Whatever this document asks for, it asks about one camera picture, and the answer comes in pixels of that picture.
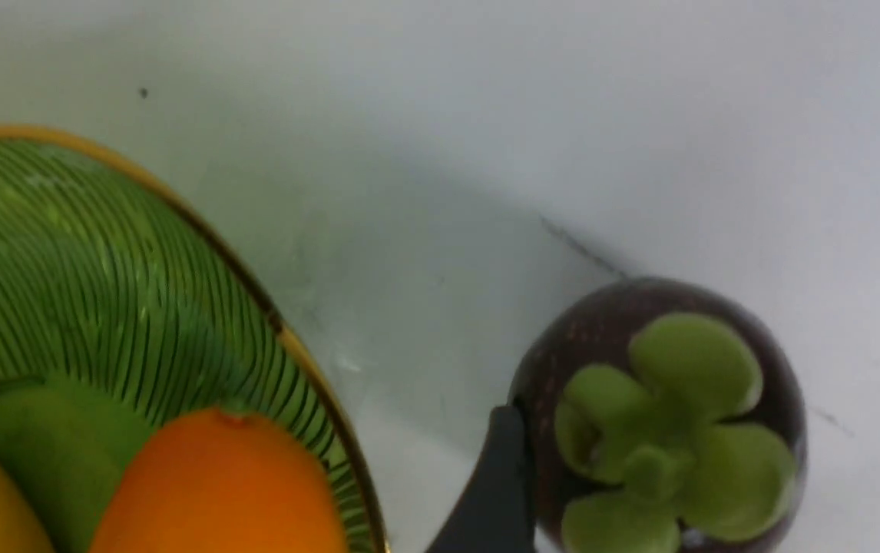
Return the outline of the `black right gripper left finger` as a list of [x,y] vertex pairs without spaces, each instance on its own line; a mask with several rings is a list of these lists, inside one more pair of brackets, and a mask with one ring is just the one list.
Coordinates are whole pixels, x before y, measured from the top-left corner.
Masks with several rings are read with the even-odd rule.
[[534,463],[517,406],[497,406],[474,471],[428,552],[534,552]]

